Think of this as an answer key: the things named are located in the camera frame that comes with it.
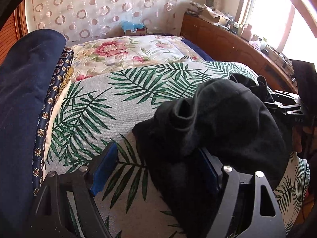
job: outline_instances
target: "metal screw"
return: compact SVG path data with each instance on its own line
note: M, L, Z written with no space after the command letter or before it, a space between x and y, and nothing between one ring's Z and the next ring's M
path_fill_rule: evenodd
M230 173L230 172L232 171L232 167L231 167L231 166L224 166L223 169L224 169L226 172L228 172L228 173Z
M81 166L80 168L79 168L79 171L81 171L81 172L85 172L85 171L87 171L88 170L88 166Z
M264 177L264 173L261 171L256 171L256 176L259 178L263 178Z
M55 171L50 171L48 174L47 174L47 177L53 177L55 176L56 172Z

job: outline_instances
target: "orange wooden panel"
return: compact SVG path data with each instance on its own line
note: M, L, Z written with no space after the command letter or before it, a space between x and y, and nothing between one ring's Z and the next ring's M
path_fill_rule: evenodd
M13 13L0 31L0 64L17 40Z

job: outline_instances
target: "bed sheet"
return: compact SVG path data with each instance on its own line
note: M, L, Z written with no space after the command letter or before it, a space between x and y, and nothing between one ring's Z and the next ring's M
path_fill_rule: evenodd
M204 61L176 36L125 36L71 47L72 81L123 69L171 62Z
M72 172L115 142L119 164L95 201L113 237L185 238L148 169L140 160L131 132L151 118L165 101L192 97L197 85L212 78L241 73L257 83L257 74L241 63L189 62L138 67L73 83L56 117L47 171ZM274 191L286 231L302 204L306 160L290 153L280 185Z

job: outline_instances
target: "pink object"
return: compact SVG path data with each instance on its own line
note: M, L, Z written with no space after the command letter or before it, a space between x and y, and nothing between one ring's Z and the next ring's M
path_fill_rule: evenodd
M243 32L241 34L241 37L243 39L245 39L246 41L251 41L252 39L252 25L248 24L248 25L244 25L243 26Z

